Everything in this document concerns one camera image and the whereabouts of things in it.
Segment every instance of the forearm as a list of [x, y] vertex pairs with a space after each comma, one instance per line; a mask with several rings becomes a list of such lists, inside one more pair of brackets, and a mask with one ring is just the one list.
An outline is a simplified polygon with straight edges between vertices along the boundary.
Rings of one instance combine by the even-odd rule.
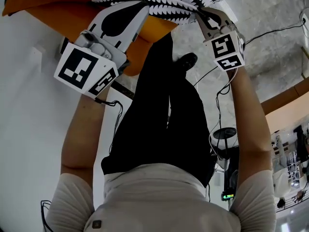
[[270, 151], [266, 117], [246, 70], [241, 67], [231, 83], [240, 151]]
[[62, 147], [62, 165], [76, 169], [93, 168], [104, 110], [105, 105], [81, 96]]
[[239, 141], [239, 187], [250, 176], [271, 169], [272, 147], [264, 111], [243, 67], [231, 87]]

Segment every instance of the cable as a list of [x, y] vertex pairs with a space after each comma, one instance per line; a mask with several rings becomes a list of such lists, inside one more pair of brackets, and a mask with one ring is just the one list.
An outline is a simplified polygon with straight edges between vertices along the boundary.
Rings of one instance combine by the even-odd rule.
[[306, 23], [306, 21], [303, 21], [303, 24], [299, 25], [299, 26], [293, 26], [293, 27], [289, 27], [289, 28], [276, 29], [276, 30], [272, 30], [272, 31], [263, 33], [263, 34], [261, 34], [259, 36], [256, 36], [256, 37], [250, 39], [246, 44], [249, 44], [250, 42], [252, 42], [252, 41], [254, 41], [254, 40], [256, 40], [256, 39], [258, 39], [258, 38], [260, 38], [260, 37], [262, 37], [262, 36], [264, 36], [266, 34], [269, 34], [269, 33], [280, 32], [280, 31], [284, 31], [284, 30], [287, 30], [287, 29], [293, 29], [293, 28], [301, 28], [305, 23]]
[[207, 76], [210, 72], [212, 72], [214, 69], [217, 69], [218, 66], [214, 67], [212, 70], [208, 71], [205, 75], [203, 75], [193, 86], [199, 83], [200, 80], [202, 80], [205, 76]]
[[[309, 7], [305, 7], [305, 8], [303, 8], [303, 10], [300, 12], [300, 14], [299, 14], [299, 22], [300, 23], [302, 23], [302, 18], [301, 18], [301, 16], [302, 16], [302, 14], [304, 14], [304, 11], [306, 10], [306, 9], [309, 9]], [[301, 28], [302, 30], [303, 30], [303, 33], [304, 33], [304, 35], [305, 35], [305, 37], [307, 38], [307, 39], [309, 39], [309, 37], [306, 35], [306, 33], [305, 33], [305, 30], [304, 30], [304, 28]]]
[[[218, 169], [218, 167], [219, 167], [219, 156], [218, 156], [217, 152], [214, 150], [214, 148], [212, 147], [212, 144], [211, 144], [211, 133], [212, 133], [212, 131], [217, 127], [218, 124], [220, 124], [220, 129], [221, 129], [221, 109], [220, 109], [220, 104], [219, 104], [219, 95], [220, 95], [220, 94], [226, 95], [228, 92], [222, 93], [222, 91], [225, 90], [227, 87], [229, 88], [228, 91], [230, 91], [230, 84], [231, 84], [231, 82], [234, 80], [234, 78], [235, 78], [235, 76], [236, 76], [236, 74], [237, 74], [237, 71], [238, 71], [238, 68], [236, 68], [236, 69], [234, 70], [234, 73], [233, 73], [232, 78], [228, 81], [228, 83], [227, 83], [226, 85], [223, 86], [223, 88], [217, 93], [217, 96], [216, 96], [216, 104], [217, 104], [217, 108], [218, 108], [218, 110], [219, 110], [219, 119], [218, 119], [217, 124], [216, 124], [216, 125], [212, 128], [212, 130], [210, 131], [209, 137], [208, 137], [209, 145], [211, 146], [211, 149], [213, 150], [213, 152], [214, 152], [214, 153], [216, 154], [216, 156], [217, 156], [217, 164], [218, 164], [218, 165], [217, 165], [217, 168], [215, 168], [215, 169], [213, 170], [212, 176], [214, 175], [214, 172], [215, 172], [215, 171]], [[219, 134], [219, 138], [218, 138], [218, 141], [217, 141], [217, 148], [218, 148], [218, 145], [219, 145], [219, 140], [220, 140], [220, 134]]]
[[114, 137], [115, 137], [115, 135], [116, 135], [117, 127], [118, 127], [120, 118], [121, 118], [121, 116], [122, 116], [122, 112], [123, 112], [123, 110], [124, 110], [124, 107], [123, 107], [123, 105], [120, 103], [120, 101], [109, 102], [109, 101], [102, 101], [102, 100], [99, 99], [99, 98], [95, 98], [95, 102], [100, 103], [100, 104], [105, 104], [105, 105], [108, 105], [108, 106], [116, 106], [116, 104], [119, 104], [119, 105], [120, 105], [120, 110], [119, 110], [119, 113], [118, 113], [118, 116], [117, 116], [117, 119], [116, 119], [116, 123], [115, 123], [114, 135], [113, 135], [113, 137], [112, 137], [112, 143], [111, 143], [110, 149], [109, 149], [109, 153], [111, 153], [112, 144], [113, 144], [113, 139], [114, 139]]
[[234, 147], [234, 145], [235, 145], [235, 143], [236, 143], [237, 139], [238, 139], [238, 134], [237, 134], [237, 136], [236, 136], [236, 140], [235, 140], [235, 142], [234, 142], [234, 143], [233, 143], [233, 145], [232, 145], [232, 148]]
[[208, 198], [209, 198], [209, 203], [211, 202], [211, 186], [208, 183]]
[[48, 226], [46, 220], [45, 220], [45, 214], [44, 214], [44, 208], [48, 209], [49, 208], [47, 206], [45, 206], [46, 204], [51, 205], [52, 202], [50, 202], [49, 200], [42, 200], [41, 201], [41, 217], [42, 217], [42, 223], [43, 223], [43, 228], [44, 231], [47, 232], [46, 229], [48, 229], [49, 231], [53, 232], [53, 230]]

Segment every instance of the black pants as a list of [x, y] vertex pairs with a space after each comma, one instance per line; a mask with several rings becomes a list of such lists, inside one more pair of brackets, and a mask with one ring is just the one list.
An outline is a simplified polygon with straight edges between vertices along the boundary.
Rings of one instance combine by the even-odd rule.
[[302, 127], [297, 127], [294, 132], [297, 133], [297, 147], [296, 147], [296, 154], [297, 154], [297, 160], [300, 162], [305, 162], [308, 160], [309, 155], [306, 148], [306, 137], [304, 135], [304, 132], [302, 130]]
[[[206, 186], [216, 157], [210, 154], [203, 103], [185, 72], [172, 61], [169, 33], [154, 43], [140, 73], [133, 102], [101, 166], [104, 174], [150, 163], [168, 163]], [[171, 115], [168, 122], [169, 99]]]

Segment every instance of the gray floor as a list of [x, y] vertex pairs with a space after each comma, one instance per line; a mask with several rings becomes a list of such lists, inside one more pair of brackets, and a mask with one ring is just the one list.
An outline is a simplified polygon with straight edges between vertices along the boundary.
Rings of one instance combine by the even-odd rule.
[[[236, 25], [246, 40], [266, 31], [300, 25], [299, 14], [309, 5], [309, 0], [225, 0], [237, 18]], [[194, 52], [198, 55], [196, 66], [187, 74], [195, 83], [215, 64], [209, 58], [203, 35], [197, 23], [178, 26], [173, 32], [174, 57]], [[261, 102], [281, 93], [303, 80], [301, 73], [307, 60], [301, 51], [306, 45], [301, 28], [276, 32], [257, 39], [246, 46], [246, 68]], [[122, 76], [119, 81], [134, 91], [138, 76]], [[224, 72], [214, 70], [197, 86], [211, 130], [218, 121], [215, 96], [227, 82]], [[221, 96], [222, 126], [235, 126], [231, 94]]]

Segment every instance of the white t-shirt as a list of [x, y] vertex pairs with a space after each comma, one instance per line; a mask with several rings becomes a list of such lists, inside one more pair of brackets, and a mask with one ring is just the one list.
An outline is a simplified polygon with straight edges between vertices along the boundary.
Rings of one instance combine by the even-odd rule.
[[288, 169], [283, 168], [274, 173], [275, 197], [284, 198], [291, 191]]
[[46, 222], [54, 232], [274, 231], [271, 171], [248, 178], [230, 211], [209, 203], [191, 174], [169, 164], [147, 164], [106, 175], [104, 204], [96, 211], [92, 189], [62, 174]]

